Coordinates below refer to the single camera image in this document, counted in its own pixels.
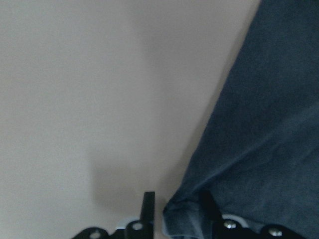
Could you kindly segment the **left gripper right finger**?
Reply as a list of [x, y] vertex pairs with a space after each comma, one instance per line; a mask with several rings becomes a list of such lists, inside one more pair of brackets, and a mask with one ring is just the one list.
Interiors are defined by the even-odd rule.
[[213, 239], [248, 239], [247, 224], [238, 216], [223, 215], [210, 191], [199, 193], [200, 203], [212, 223]]

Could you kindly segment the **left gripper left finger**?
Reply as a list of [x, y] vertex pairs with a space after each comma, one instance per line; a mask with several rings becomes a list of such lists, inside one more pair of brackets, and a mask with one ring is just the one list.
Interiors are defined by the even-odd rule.
[[144, 193], [140, 218], [127, 224], [124, 235], [126, 239], [153, 239], [155, 221], [155, 192]]

